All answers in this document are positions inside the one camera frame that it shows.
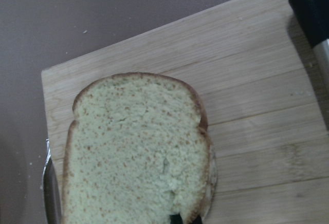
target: bread slice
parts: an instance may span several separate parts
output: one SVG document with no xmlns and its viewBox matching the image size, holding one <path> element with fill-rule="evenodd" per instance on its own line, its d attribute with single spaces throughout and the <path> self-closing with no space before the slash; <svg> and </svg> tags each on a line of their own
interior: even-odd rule
<svg viewBox="0 0 329 224">
<path fill-rule="evenodd" d="M 184 224 L 216 183 L 207 118 L 188 84 L 151 73 L 99 79 L 76 97 L 64 159 L 64 224 Z"/>
</svg>

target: brown crust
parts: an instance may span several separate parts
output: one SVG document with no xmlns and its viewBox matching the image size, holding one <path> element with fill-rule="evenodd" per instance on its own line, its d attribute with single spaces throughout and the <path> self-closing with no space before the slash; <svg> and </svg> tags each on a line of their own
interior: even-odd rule
<svg viewBox="0 0 329 224">
<path fill-rule="evenodd" d="M 86 86 L 82 91 L 80 91 L 74 100 L 74 103 L 72 106 L 73 112 L 74 112 L 79 100 L 81 99 L 81 97 L 94 85 L 98 84 L 99 82 L 101 82 L 105 79 L 109 79 L 109 78 L 115 79 L 118 77 L 129 77 L 131 75 L 141 76 L 141 78 L 143 78 L 143 76 L 152 76 L 155 78 L 162 78 L 162 79 L 175 81 L 175 82 L 182 84 L 192 94 L 193 101 L 195 103 L 195 107 L 200 111 L 201 118 L 200 118 L 200 123 L 199 123 L 198 127 L 200 130 L 200 134 L 204 137 L 205 142 L 207 143 L 209 154 L 208 154 L 208 165 L 204 170 L 204 173 L 205 173 L 204 177 L 206 178 L 206 181 L 207 181 L 204 197 L 198 204 L 196 204 L 196 206 L 193 208 L 194 210 L 192 211 L 192 214 L 184 221 L 184 223 L 185 224 L 191 223 L 198 215 L 200 215 L 203 219 L 207 215 L 208 210 L 210 208 L 211 198 L 214 194 L 216 180 L 217 180 L 217 170 L 216 170 L 216 165 L 215 165 L 215 153 L 213 150 L 213 144 L 207 133 L 208 120 L 207 120 L 205 107 L 204 107 L 199 95 L 197 94 L 197 92 L 195 91 L 195 89 L 192 86 L 190 86 L 189 84 L 185 83 L 182 80 L 179 80 L 179 79 L 176 79 L 173 77 L 169 77 L 169 76 L 164 76 L 161 74 L 156 74 L 156 73 L 147 73 L 147 72 L 119 73 L 119 74 L 115 74 L 115 75 L 112 75 L 109 77 L 98 79 L 98 80 L 92 82 L 91 84 L 89 84 L 88 86 Z M 62 193 L 63 209 L 65 208 L 65 204 L 66 204 L 64 189 L 67 184 L 67 174 L 69 171 L 69 164 L 68 164 L 67 157 L 70 154 L 70 149 L 71 149 L 71 146 L 70 146 L 71 145 L 71 133 L 72 133 L 73 128 L 76 126 L 76 124 L 77 123 L 74 120 L 70 125 L 69 131 L 68 131 L 66 149 L 65 149 L 65 158 L 64 158 L 64 165 L 63 165 L 64 166 L 63 191 L 62 191 L 63 192 Z M 63 216 L 63 218 L 62 218 L 62 223 L 65 224 L 65 216 Z"/>
</svg>

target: countertop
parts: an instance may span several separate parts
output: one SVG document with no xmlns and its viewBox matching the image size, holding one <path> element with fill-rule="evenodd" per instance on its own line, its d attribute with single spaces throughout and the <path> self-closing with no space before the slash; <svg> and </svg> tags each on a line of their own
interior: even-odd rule
<svg viewBox="0 0 329 224">
<path fill-rule="evenodd" d="M 229 0 L 0 0 L 0 223 L 46 223 L 41 70 Z"/>
</svg>

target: wood grain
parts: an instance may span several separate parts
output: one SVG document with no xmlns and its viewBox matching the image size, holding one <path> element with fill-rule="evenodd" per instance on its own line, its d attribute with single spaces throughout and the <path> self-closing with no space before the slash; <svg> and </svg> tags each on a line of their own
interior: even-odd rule
<svg viewBox="0 0 329 224">
<path fill-rule="evenodd" d="M 205 223 L 329 223 L 329 98 L 287 0 L 233 0 L 42 72 L 59 185 L 74 97 L 115 73 L 203 99 L 218 184 Z"/>
</svg>

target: bread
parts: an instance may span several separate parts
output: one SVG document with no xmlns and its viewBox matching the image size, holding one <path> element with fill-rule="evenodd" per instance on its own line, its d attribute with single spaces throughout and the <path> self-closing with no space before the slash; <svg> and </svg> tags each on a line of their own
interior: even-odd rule
<svg viewBox="0 0 329 224">
<path fill-rule="evenodd" d="M 63 175 L 64 224 L 184 224 L 204 217 L 216 183 L 207 118 L 188 84 L 124 73 L 73 104 Z"/>
</svg>

